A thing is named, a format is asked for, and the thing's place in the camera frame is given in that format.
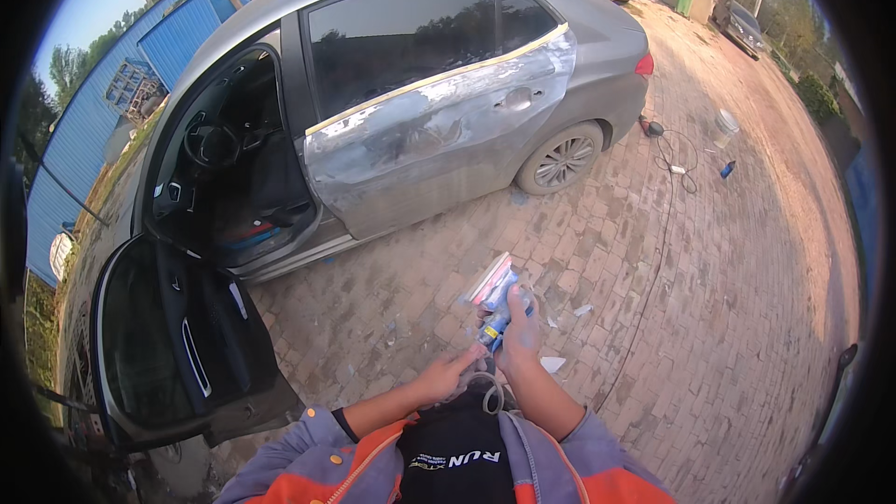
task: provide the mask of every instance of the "person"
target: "person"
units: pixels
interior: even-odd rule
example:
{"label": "person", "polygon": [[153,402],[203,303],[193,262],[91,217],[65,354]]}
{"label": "person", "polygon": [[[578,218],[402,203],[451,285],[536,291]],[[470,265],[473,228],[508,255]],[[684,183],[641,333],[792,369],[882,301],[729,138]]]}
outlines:
{"label": "person", "polygon": [[505,407],[518,409],[495,409],[501,396],[489,393],[491,381],[474,380],[442,403],[481,367],[487,350],[474,343],[382,395],[333,412],[308,407],[279,441],[258,449],[218,503],[672,502],[541,366],[538,303],[527,317],[513,286],[508,305],[494,363],[511,388]]}

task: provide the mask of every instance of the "door trim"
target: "door trim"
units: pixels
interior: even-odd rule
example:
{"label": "door trim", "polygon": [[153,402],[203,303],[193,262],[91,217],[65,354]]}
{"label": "door trim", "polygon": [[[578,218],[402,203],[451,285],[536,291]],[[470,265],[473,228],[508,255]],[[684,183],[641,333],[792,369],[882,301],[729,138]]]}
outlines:
{"label": "door trim", "polygon": [[567,22],[564,22],[563,24],[560,24],[553,30],[544,34],[542,37],[540,37],[532,42],[526,43],[525,45],[521,46],[519,49],[514,49],[514,50],[512,50],[508,53],[505,53],[503,55],[499,55],[497,57],[493,57],[493,58],[487,59],[485,61],[476,62],[471,65],[467,65],[466,67],[458,67],[457,69],[449,70],[448,72],[443,72],[441,74],[436,74],[436,75],[433,75],[428,78],[423,78],[422,80],[418,80],[417,82],[412,82],[411,84],[404,85],[401,88],[395,89],[391,92],[387,92],[386,94],[378,95],[373,99],[367,100],[363,104],[358,104],[354,107],[349,107],[348,109],[346,109],[343,112],[336,113],[329,119],[317,123],[314,127],[309,127],[305,131],[305,136],[307,137],[313,133],[316,133],[320,129],[329,127],[331,124],[333,124],[339,120],[342,120],[346,117],[351,117],[352,115],[354,115],[358,112],[362,112],[365,109],[373,107],[374,105],[380,104],[381,102],[384,102],[386,100],[390,100],[393,97],[396,97],[396,96],[402,95],[402,94],[407,94],[408,92],[413,92],[414,90],[420,89],[425,85],[430,85],[435,82],[438,82],[439,80],[444,80],[446,78],[455,77],[457,75],[471,72],[473,70],[482,69],[483,67],[490,67],[490,66],[496,65],[500,62],[507,62],[511,59],[520,57],[521,55],[524,55],[531,50],[541,47],[545,43],[559,37],[560,35],[565,34],[566,30],[568,30],[568,29],[569,29],[569,24]]}

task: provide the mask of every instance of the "tree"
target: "tree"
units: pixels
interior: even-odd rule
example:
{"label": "tree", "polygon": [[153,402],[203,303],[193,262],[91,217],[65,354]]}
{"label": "tree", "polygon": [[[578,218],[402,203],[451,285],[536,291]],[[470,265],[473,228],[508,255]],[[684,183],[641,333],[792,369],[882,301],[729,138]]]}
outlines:
{"label": "tree", "polygon": [[47,93],[43,80],[36,72],[31,72],[21,91],[19,105],[19,123],[16,127],[15,159],[24,166],[25,187],[31,188],[34,174],[38,171],[38,163],[25,152],[23,140],[34,145],[38,154],[43,155],[50,140],[50,124],[56,120],[58,113],[53,101]]}
{"label": "tree", "polygon": [[56,108],[62,112],[72,100],[88,72],[87,51],[80,47],[57,45],[50,56],[50,78],[56,84]]}

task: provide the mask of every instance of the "spray can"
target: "spray can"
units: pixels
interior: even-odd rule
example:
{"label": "spray can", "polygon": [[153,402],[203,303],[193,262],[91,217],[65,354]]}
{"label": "spray can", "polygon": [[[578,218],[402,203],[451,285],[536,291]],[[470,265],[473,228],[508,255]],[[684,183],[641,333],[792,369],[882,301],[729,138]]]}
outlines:
{"label": "spray can", "polygon": [[722,175],[723,180],[725,178],[727,178],[729,175],[731,175],[731,172],[734,171],[734,164],[735,164],[735,161],[731,160],[730,162],[725,164],[724,168],[722,168],[721,175]]}

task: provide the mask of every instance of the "orange jacket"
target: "orange jacket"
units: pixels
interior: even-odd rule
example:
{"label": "orange jacket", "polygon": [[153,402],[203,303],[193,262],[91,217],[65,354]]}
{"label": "orange jacket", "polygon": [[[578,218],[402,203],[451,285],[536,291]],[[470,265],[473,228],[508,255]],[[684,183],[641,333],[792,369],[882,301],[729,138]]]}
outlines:
{"label": "orange jacket", "polygon": [[[411,422],[399,420],[353,444],[329,411],[309,407],[282,439],[258,449],[217,501],[391,504],[404,469],[395,443]],[[501,411],[498,423],[519,504],[674,501],[594,413],[562,443],[516,414]],[[463,458],[487,456],[474,451]]]}

